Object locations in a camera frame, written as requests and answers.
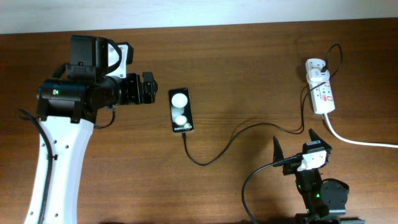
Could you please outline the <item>white power strip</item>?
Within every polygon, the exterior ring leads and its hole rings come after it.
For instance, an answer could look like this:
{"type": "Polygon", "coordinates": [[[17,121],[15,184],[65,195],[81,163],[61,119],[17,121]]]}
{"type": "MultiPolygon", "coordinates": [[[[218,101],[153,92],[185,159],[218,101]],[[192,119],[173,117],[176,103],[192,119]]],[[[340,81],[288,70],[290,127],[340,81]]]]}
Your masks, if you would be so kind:
{"type": "MultiPolygon", "coordinates": [[[[312,68],[322,71],[326,62],[319,58],[310,58],[305,63],[306,73],[312,68]]],[[[323,83],[309,84],[315,114],[327,114],[335,110],[335,102],[329,80],[323,83]]]]}

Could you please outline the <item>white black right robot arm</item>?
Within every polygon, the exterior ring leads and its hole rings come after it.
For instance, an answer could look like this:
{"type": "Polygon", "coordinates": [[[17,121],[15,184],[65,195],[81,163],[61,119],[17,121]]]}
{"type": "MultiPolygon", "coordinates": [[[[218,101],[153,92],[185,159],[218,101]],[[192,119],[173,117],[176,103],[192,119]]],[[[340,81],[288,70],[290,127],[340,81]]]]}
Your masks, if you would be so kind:
{"type": "Polygon", "coordinates": [[[284,175],[294,175],[295,184],[303,198],[306,214],[298,213],[295,223],[365,223],[360,218],[345,218],[349,185],[333,178],[322,179],[319,169],[329,162],[332,147],[312,129],[310,142],[302,152],[285,158],[277,138],[273,138],[275,167],[282,167],[284,175]]]}

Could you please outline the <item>black smartphone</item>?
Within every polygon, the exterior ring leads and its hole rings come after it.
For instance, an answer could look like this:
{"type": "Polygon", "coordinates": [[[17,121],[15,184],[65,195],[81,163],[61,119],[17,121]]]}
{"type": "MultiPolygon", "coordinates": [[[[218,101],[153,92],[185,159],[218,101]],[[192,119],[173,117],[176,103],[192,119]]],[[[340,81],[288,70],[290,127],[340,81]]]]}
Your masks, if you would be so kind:
{"type": "Polygon", "coordinates": [[[194,130],[192,107],[187,88],[169,90],[172,131],[186,133],[194,130]]]}

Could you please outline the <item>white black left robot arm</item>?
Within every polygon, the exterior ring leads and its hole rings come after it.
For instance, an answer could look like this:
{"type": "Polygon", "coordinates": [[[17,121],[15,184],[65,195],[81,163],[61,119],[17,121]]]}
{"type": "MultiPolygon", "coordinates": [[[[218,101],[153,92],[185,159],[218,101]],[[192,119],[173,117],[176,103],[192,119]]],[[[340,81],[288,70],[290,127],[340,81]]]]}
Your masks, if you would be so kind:
{"type": "Polygon", "coordinates": [[[103,37],[71,37],[70,60],[38,90],[39,158],[26,223],[76,223],[81,172],[98,111],[151,104],[151,72],[128,73],[134,49],[103,37]]]}

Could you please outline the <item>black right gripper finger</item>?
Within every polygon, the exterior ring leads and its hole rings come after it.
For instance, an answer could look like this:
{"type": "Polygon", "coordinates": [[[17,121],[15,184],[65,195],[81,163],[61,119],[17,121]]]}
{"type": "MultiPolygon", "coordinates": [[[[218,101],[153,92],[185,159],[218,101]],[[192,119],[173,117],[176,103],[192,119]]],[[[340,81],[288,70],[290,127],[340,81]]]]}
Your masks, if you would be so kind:
{"type": "Polygon", "coordinates": [[[279,167],[281,166],[281,162],[285,159],[284,154],[282,151],[282,148],[280,146],[280,142],[277,139],[276,136],[273,137],[273,146],[274,146],[274,151],[273,151],[273,163],[274,167],[279,167]]]}
{"type": "Polygon", "coordinates": [[[321,144],[323,142],[323,139],[313,129],[309,129],[308,133],[312,143],[321,144]]]}

